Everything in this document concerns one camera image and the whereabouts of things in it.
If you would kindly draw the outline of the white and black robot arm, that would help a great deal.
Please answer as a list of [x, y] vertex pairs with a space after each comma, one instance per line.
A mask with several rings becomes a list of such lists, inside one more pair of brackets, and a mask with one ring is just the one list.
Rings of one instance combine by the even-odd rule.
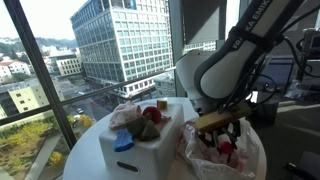
[[192, 50], [176, 62], [176, 72], [199, 118], [197, 138], [218, 148], [218, 137], [242, 117], [239, 110], [260, 75], [265, 56], [299, 20], [305, 0], [253, 0], [215, 52]]

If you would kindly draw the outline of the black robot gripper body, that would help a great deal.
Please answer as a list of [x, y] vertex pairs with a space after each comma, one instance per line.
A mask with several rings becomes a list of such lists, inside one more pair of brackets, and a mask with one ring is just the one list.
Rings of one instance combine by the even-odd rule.
[[[236, 120], [232, 122], [233, 125], [233, 130], [229, 131], [229, 123], [227, 123], [226, 125], [223, 125], [222, 127], [218, 127], [214, 130], [216, 130], [218, 132], [218, 137], [220, 135], [226, 135], [223, 131], [222, 128], [226, 128], [234, 137], [236, 137], [237, 141], [238, 141], [238, 137], [241, 136], [241, 127], [240, 127], [240, 121]], [[200, 140], [207, 146], [207, 147], [212, 147], [212, 148], [216, 148], [213, 142], [213, 136], [212, 136], [212, 132], [213, 130], [209, 130], [207, 132], [199, 132], [198, 133], [198, 137], [200, 138]]]

